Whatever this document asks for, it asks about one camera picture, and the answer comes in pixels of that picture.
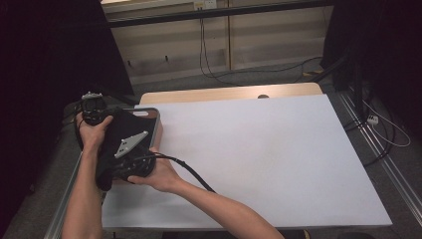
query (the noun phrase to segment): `person's right hand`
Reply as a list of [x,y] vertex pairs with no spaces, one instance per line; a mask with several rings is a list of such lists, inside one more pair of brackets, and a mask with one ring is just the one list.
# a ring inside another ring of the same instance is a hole
[[127,181],[139,184],[149,185],[158,191],[172,192],[177,183],[183,179],[177,174],[168,159],[158,158],[155,168],[151,174],[146,177],[130,176]]

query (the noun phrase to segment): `white tabletop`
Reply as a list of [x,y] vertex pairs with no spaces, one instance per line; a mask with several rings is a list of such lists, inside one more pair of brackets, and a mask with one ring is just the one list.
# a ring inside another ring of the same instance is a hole
[[[143,107],[161,113],[162,153],[186,161],[218,193],[275,227],[391,224],[327,96]],[[183,198],[124,182],[105,198],[103,226],[221,229]]]

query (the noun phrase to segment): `person's right arm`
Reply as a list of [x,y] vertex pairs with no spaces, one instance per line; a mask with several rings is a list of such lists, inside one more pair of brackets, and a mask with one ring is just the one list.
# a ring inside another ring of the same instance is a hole
[[183,180],[167,159],[159,158],[149,176],[131,176],[128,180],[185,198],[237,238],[284,238],[276,228],[245,204]]

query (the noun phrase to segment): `wall outlet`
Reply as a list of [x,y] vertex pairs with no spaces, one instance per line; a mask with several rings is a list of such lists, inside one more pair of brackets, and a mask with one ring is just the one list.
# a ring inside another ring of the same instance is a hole
[[205,9],[204,1],[195,1],[193,2],[193,10],[200,11]]
[[217,0],[205,0],[205,9],[216,9],[217,8]]

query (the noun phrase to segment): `white cable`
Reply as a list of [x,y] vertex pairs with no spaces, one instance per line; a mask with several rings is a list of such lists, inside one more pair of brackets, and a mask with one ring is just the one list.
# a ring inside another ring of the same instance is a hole
[[375,131],[375,133],[376,134],[378,134],[378,136],[380,136],[382,139],[384,139],[385,141],[387,141],[387,142],[389,142],[389,143],[391,143],[391,144],[393,144],[393,145],[395,145],[395,146],[399,146],[399,147],[405,147],[405,146],[408,146],[408,145],[410,145],[410,143],[412,142],[412,140],[410,139],[410,137],[409,137],[409,135],[407,135],[407,133],[403,130],[403,129],[401,129],[399,126],[397,126],[396,124],[394,124],[394,122],[392,122],[392,121],[390,121],[390,120],[388,120],[388,119],[386,119],[384,116],[382,116],[382,115],[380,115],[376,110],[374,110],[366,101],[363,101],[363,103],[364,104],[366,104],[366,106],[367,107],[369,107],[377,116],[379,116],[379,117],[381,117],[383,120],[386,120],[387,122],[389,122],[389,123],[391,123],[391,125],[393,125],[393,126],[395,126],[397,129],[399,129],[406,137],[407,137],[407,139],[408,139],[408,142],[406,143],[406,144],[397,144],[397,143],[394,143],[394,142],[392,142],[392,141],[390,141],[390,140],[388,140],[387,138],[385,138],[384,136],[382,136],[381,135],[381,133],[379,133],[376,129],[375,129],[375,127],[374,127],[374,124],[372,123],[372,129]]

